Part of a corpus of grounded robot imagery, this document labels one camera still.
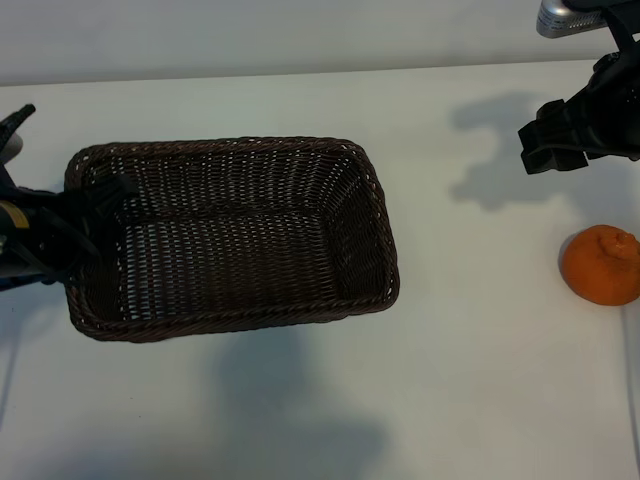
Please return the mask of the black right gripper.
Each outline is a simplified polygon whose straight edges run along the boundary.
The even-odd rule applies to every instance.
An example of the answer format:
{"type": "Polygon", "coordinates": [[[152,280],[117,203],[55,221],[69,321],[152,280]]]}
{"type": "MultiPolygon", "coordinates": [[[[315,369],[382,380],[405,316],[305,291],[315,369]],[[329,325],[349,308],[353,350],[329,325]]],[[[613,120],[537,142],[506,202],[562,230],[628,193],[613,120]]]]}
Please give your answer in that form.
{"type": "Polygon", "coordinates": [[[587,85],[567,104],[545,103],[518,131],[529,175],[573,171],[604,156],[639,159],[639,53],[599,60],[587,85]]]}

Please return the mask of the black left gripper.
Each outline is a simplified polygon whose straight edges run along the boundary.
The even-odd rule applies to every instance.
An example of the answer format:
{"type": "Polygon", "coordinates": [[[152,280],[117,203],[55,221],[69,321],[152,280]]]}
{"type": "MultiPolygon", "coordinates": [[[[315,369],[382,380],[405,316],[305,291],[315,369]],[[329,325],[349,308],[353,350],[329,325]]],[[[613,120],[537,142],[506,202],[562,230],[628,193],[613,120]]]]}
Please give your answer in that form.
{"type": "Polygon", "coordinates": [[[87,209],[79,216],[70,192],[17,186],[1,169],[1,289],[43,283],[83,286],[86,263],[100,260],[103,219],[139,191],[127,175],[83,186],[87,209]]]}

